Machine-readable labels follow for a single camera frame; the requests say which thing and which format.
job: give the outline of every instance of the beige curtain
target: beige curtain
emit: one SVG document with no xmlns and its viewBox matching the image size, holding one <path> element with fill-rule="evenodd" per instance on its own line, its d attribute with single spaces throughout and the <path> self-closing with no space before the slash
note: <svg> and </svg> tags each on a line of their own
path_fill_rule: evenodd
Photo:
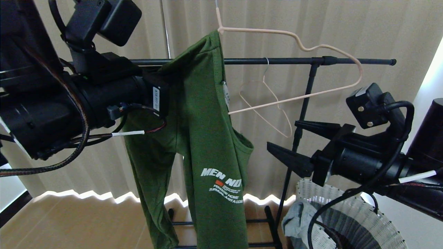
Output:
<svg viewBox="0 0 443 249">
<path fill-rule="evenodd" d="M 135 1 L 143 17 L 130 41 L 116 47 L 100 37 L 95 44 L 100 52 L 112 51 L 128 58 L 167 58 L 179 55 L 190 45 L 218 27 L 215 3 L 210 0 L 139 0 Z M 54 47 L 59 55 L 70 59 L 69 51 L 59 39 L 45 1 L 37 1 Z M 443 1 L 276 1 L 242 0 L 219 1 L 223 24 L 226 27 L 273 28 L 292 31 L 307 47 L 330 44 L 350 52 L 358 58 L 395 58 L 395 66 L 364 65 L 361 86 L 377 82 L 397 100 L 412 101 L 431 63 L 443 35 Z M 59 1 L 61 15 L 68 20 L 73 11 L 70 0 Z M 300 52 L 294 40 L 281 35 L 226 32 L 222 36 L 225 58 L 250 57 L 315 57 L 338 56 L 321 50 Z M 247 107 L 239 97 L 243 82 L 259 81 L 266 66 L 226 66 L 230 92 L 230 109 Z M 304 94 L 309 66 L 269 66 L 267 83 L 279 99 Z M 313 91 L 326 90 L 353 83 L 358 77 L 354 65 L 321 66 Z M 273 100 L 266 88 L 256 82 L 244 87 L 244 96 L 252 104 Z M 350 123 L 357 125 L 348 110 L 345 98 L 352 89 L 314 97 L 310 100 L 306 120 Z M 302 101 L 282 104 L 291 123 L 298 119 Z M 258 110 L 282 131 L 289 132 L 284 115 L 276 106 Z M 273 130 L 254 112 L 232 115 L 235 129 L 249 138 L 255 146 L 249 162 L 247 193 L 260 199 L 270 194 L 280 196 L 286 167 L 266 151 L 266 142 L 291 148 L 292 138 L 285 138 Z M 379 127 L 357 132 L 372 134 L 386 128 Z M 304 132 L 299 152 L 311 156 L 322 149 L 326 139 Z M 7 156 L 13 167 L 42 166 L 66 157 L 61 152 L 47 162 L 30 161 L 17 149 L 8 146 Z M 98 194 L 112 192 L 114 197 L 132 191 L 136 194 L 124 144 L 113 139 L 88 148 L 73 163 L 55 172 L 21 177 L 33 196 L 47 190 L 74 189 L 78 193 L 94 190 Z M 293 174 L 289 194 L 299 178 Z M 329 184 L 349 188 L 352 184 L 332 177 Z M 169 193 L 186 199 L 183 180 L 183 160 L 177 155 L 173 167 Z"/>
</svg>

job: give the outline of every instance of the wire hanger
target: wire hanger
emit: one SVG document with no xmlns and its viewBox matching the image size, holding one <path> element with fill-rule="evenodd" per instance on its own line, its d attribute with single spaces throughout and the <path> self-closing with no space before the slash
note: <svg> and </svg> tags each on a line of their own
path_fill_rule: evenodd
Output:
<svg viewBox="0 0 443 249">
<path fill-rule="evenodd" d="M 269 60 L 268 60 L 268 58 L 266 58 L 266 57 L 265 57 L 265 59 L 268 61 L 268 65 L 266 66 L 266 69 L 264 70 L 264 73 L 263 73 L 263 81 L 260 82 L 260 83 L 263 83 L 263 84 L 266 86 L 266 88 L 272 93 L 272 95 L 274 96 L 274 98 L 278 101 L 277 96 L 274 94 L 274 92 L 271 90 L 271 88 L 269 88 L 269 86 L 266 84 L 266 81 L 265 81 L 266 71 L 268 71 L 268 68 L 269 68 Z M 252 107 L 252 106 L 251 106 L 251 105 L 245 100 L 245 98 L 243 97 L 243 95 L 241 94 L 241 90 L 243 89 L 243 86 L 244 86 L 244 85 L 246 85 L 246 83 L 243 83 L 243 84 L 240 86 L 240 97 L 241 97 L 241 99 L 242 99 L 242 100 L 243 100 L 243 101 L 244 101 L 249 107 Z M 289 132 L 289 135 L 286 135 L 286 134 L 284 134 L 283 132 L 281 132 L 279 129 L 277 129 L 274 125 L 272 125 L 269 121 L 267 121 L 267 120 L 266 120 L 266 119 L 265 119 L 260 113 L 258 113 L 258 111 L 254 110 L 254 112 L 257 113 L 257 115 L 258 115 L 259 117 L 261 117 L 261 119 L 263 119 L 268 125 L 272 126 L 272 128 L 274 128 L 274 130 L 278 131 L 278 132 L 279 132 L 281 135 L 283 135 L 284 137 L 289 138 L 289 137 L 291 137 L 291 135 L 292 135 L 292 124 L 291 124 L 291 122 L 289 121 L 289 118 L 288 118 L 286 112 L 280 108 L 280 105 L 279 105 L 279 104 L 277 104 L 277 108 L 278 108 L 280 111 L 283 112 L 284 116 L 286 117 L 286 120 L 288 121 L 289 128 L 290 128 L 290 130 L 291 130 L 291 131 Z"/>
<path fill-rule="evenodd" d="M 289 99 L 285 99 L 285 100 L 280 100 L 280 101 L 276 101 L 276 102 L 272 102 L 272 103 L 268 103 L 268 104 L 264 104 L 264 105 L 257 105 L 257 106 L 254 106 L 254 107 L 249 107 L 249 108 L 245 108 L 245 109 L 229 112 L 228 113 L 229 115 L 230 114 L 234 114 L 234 113 L 241 113 L 241 112 L 245 112 L 245 111 L 249 111 L 249 110 L 254 110 L 254 109 L 258 109 L 258 108 L 262 108 L 262 107 L 266 107 L 266 106 L 270 106 L 270 105 L 277 105 L 277 104 L 281 104 L 281 103 L 285 103 L 285 102 L 289 102 L 289 101 L 304 99 L 304 98 L 307 98 L 307 97 L 312 97 L 312 96 L 316 96 L 316 95 L 320 95 L 320 94 L 324 94 L 324 93 L 331 93 L 331 92 L 335 92 L 335 91 L 344 90 L 344 89 L 356 86 L 358 83 L 360 83 L 361 79 L 363 78 L 363 68 L 361 66 L 361 63 L 354 56 L 346 53 L 343 50 L 340 50 L 340 49 L 338 49 L 336 47 L 333 47 L 333 46 L 327 45 L 327 44 L 320 44 L 320 45 L 317 45 L 315 47 L 305 48 L 303 46 L 300 38 L 295 33 L 292 33 L 292 32 L 289 32 L 289 31 L 284 31 L 284 30 L 260 29 L 260 28 L 224 27 L 223 24 L 222 24 L 222 18 L 221 18 L 221 15 L 220 15 L 220 9 L 218 8 L 218 0 L 215 0 L 215 5 L 216 5 L 215 11 L 216 11 L 217 20 L 218 20 L 218 32 L 221 35 L 223 35 L 223 33 L 225 31 L 288 35 L 288 36 L 290 36 L 290 37 L 295 39 L 295 42 L 297 43 L 297 45 L 299 46 L 299 48 L 302 51 L 309 52 L 309 51 L 313 51 L 313 50 L 318 49 L 318 48 L 327 48 L 327 49 L 334 50 L 334 51 L 336 51 L 336 52 L 338 52 L 338 53 L 348 57 L 353 62 L 355 62 L 355 64 L 358 67 L 359 73 L 360 73 L 360 77 L 358 78 L 358 80 L 354 84 L 351 84 L 351 85 L 342 86 L 342 87 L 338 87 L 338 88 L 334 88 L 334 89 L 329 89 L 329 90 L 325 90 L 325 91 L 321 91 L 321 92 L 317 92 L 317 93 L 306 94 L 306 95 L 302 95 L 302 96 L 298 96 L 298 97 L 293 97 L 293 98 L 289 98 Z"/>
</svg>

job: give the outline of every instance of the curtain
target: curtain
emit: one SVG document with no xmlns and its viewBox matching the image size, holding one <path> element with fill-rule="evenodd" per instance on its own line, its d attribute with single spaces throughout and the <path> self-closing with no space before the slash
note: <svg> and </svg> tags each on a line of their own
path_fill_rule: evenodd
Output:
<svg viewBox="0 0 443 249">
<path fill-rule="evenodd" d="M 61 15 L 68 21 L 74 10 L 70 0 L 58 1 Z M 131 59 L 172 58 L 179 55 L 204 35 L 217 29 L 215 3 L 210 0 L 138 0 L 142 20 L 129 42 L 117 47 L 101 37 L 94 42 L 99 52 L 111 51 Z M 69 50 L 59 38 L 45 1 L 36 1 L 40 15 L 59 56 L 69 60 Z M 357 58 L 395 58 L 395 66 L 363 65 L 361 85 L 376 82 L 396 100 L 412 101 L 420 87 L 433 55 L 443 35 L 443 2 L 431 1 L 289 1 L 243 0 L 219 1 L 225 27 L 281 29 L 298 34 L 306 47 L 329 44 L 351 53 Z M 282 35 L 232 33 L 222 36 L 225 58 L 316 57 L 332 55 L 329 50 L 301 52 L 292 38 Z M 248 107 L 240 98 L 244 82 L 261 81 L 266 65 L 227 65 L 226 76 L 230 92 L 230 110 Z M 287 99 L 303 95 L 309 75 L 309 65 L 270 65 L 267 83 L 277 97 Z M 344 86 L 355 82 L 355 65 L 321 66 L 313 92 Z M 356 132 L 365 135 L 382 131 L 386 126 L 362 130 L 349 111 L 345 99 L 354 89 L 329 93 L 310 100 L 306 120 L 349 123 Z M 259 82 L 243 87 L 243 94 L 252 105 L 274 101 L 273 96 Z M 293 124 L 300 115 L 302 101 L 281 104 Z M 288 133 L 284 115 L 276 106 L 258 112 Z M 266 151 L 266 142 L 291 148 L 293 138 L 285 138 L 260 119 L 253 111 L 233 114 L 233 126 L 252 141 L 255 150 L 248 165 L 249 182 L 246 193 L 260 199 L 273 194 L 280 196 L 286 167 Z M 311 156 L 323 149 L 328 140 L 309 132 L 303 133 L 299 153 Z M 18 148 L 5 149 L 13 167 L 43 166 L 58 162 L 72 151 L 66 150 L 46 162 L 27 159 Z M 135 183 L 122 139 L 113 138 L 87 148 L 74 162 L 63 169 L 40 175 L 22 176 L 33 196 L 45 191 L 74 189 L 78 193 L 94 190 L 98 194 L 111 192 L 114 197 L 129 191 L 136 195 Z M 294 193 L 292 174 L 288 196 Z M 341 177 L 331 177 L 328 184 L 346 189 L 354 186 Z M 169 193 L 178 193 L 184 200 L 183 158 L 176 156 Z"/>
</svg>

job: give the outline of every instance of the green pants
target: green pants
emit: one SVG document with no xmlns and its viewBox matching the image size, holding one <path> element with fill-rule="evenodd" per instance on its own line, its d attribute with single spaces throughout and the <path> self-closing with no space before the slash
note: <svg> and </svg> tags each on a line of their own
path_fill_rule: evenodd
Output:
<svg viewBox="0 0 443 249">
<path fill-rule="evenodd" d="M 156 249 L 174 248 L 177 235 L 163 205 L 174 156 L 184 156 L 186 191 L 199 248 L 247 248 L 243 188 L 253 145 L 231 125 L 223 84 L 220 38 L 210 33 L 160 72 L 180 74 L 171 85 L 167 126 L 125 138 L 141 205 Z M 129 115 L 126 131 L 158 127 L 143 111 Z"/>
</svg>

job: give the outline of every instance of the white wicker basket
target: white wicker basket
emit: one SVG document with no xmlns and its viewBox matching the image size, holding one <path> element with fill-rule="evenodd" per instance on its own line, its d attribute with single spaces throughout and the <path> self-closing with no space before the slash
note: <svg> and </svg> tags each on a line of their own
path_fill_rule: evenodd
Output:
<svg viewBox="0 0 443 249">
<path fill-rule="evenodd" d="M 297 198 L 309 201 L 316 209 L 342 194 L 338 188 L 320 187 L 308 179 L 297 183 Z M 377 215 L 373 210 L 374 207 L 361 198 L 354 197 L 332 206 L 321 216 L 326 226 L 347 239 L 348 243 L 342 242 L 344 249 L 407 249 L 392 222 L 380 211 Z M 306 246 L 300 241 L 298 248 Z"/>
</svg>

